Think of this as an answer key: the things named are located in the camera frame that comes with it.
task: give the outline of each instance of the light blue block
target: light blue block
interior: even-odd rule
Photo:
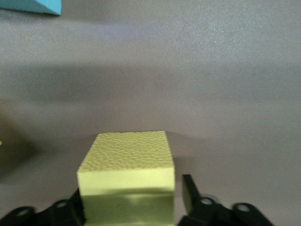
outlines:
[[[0,0],[0,8],[60,15],[62,0]]]

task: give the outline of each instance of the yellow foam block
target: yellow foam block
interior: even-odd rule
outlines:
[[[164,131],[99,134],[77,174],[88,226],[173,225],[174,164]]]

